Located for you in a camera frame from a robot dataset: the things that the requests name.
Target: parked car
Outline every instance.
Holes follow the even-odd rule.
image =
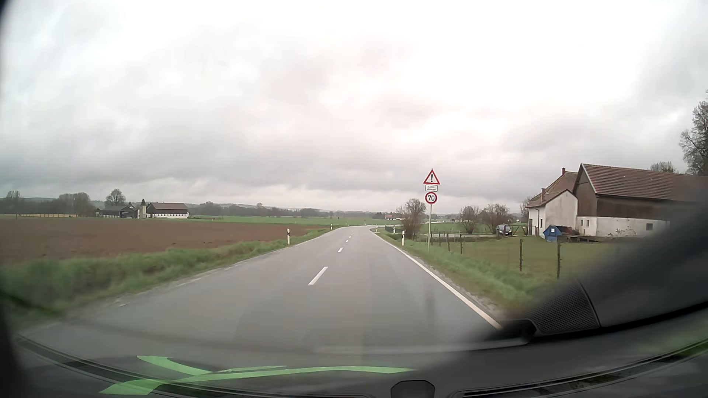
[[[511,227],[506,224],[499,224],[496,226],[496,234],[506,235],[507,237],[510,237],[512,235]]]

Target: barn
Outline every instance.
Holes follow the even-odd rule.
[[[99,217],[137,218],[138,209],[132,203],[128,203],[127,205],[106,206],[104,209],[96,209],[96,214]]]
[[[695,208],[708,177],[581,164],[576,229],[589,237],[642,237]]]
[[[530,233],[568,227],[586,237],[644,237],[695,209],[708,176],[581,163],[527,205]]]
[[[184,203],[153,202],[147,206],[148,218],[188,218],[189,209]]]

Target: road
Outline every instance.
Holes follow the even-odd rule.
[[[494,330],[474,304],[370,228],[335,229],[24,335],[87,359],[421,367],[450,355],[439,348]]]

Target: cloud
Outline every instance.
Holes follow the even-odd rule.
[[[707,10],[642,5],[13,4],[0,188],[386,210],[435,167],[452,212],[581,162],[681,164]]]

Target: tree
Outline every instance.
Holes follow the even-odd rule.
[[[527,196],[526,199],[521,201],[521,204],[519,205],[519,212],[521,213],[521,220],[528,222],[529,220],[529,203],[531,203],[531,200],[533,199],[533,196]]]
[[[459,221],[462,223],[466,233],[474,233],[474,228],[476,228],[481,219],[481,213],[482,211],[478,206],[465,206],[459,209]]]
[[[652,171],[661,171],[663,173],[677,173],[676,168],[670,161],[657,161],[649,167]]]
[[[125,196],[120,189],[116,188],[105,197],[105,202],[103,203],[106,206],[121,206],[125,204]]]
[[[506,224],[509,220],[509,207],[499,203],[489,203],[482,211],[482,222],[494,233],[496,226]]]
[[[408,199],[402,206],[396,209],[401,214],[401,223],[406,231],[406,238],[415,239],[421,230],[421,222],[426,213],[426,204],[419,199]]]
[[[681,132],[679,145],[688,165],[686,172],[708,176],[708,101],[700,101],[693,108],[693,127]]]

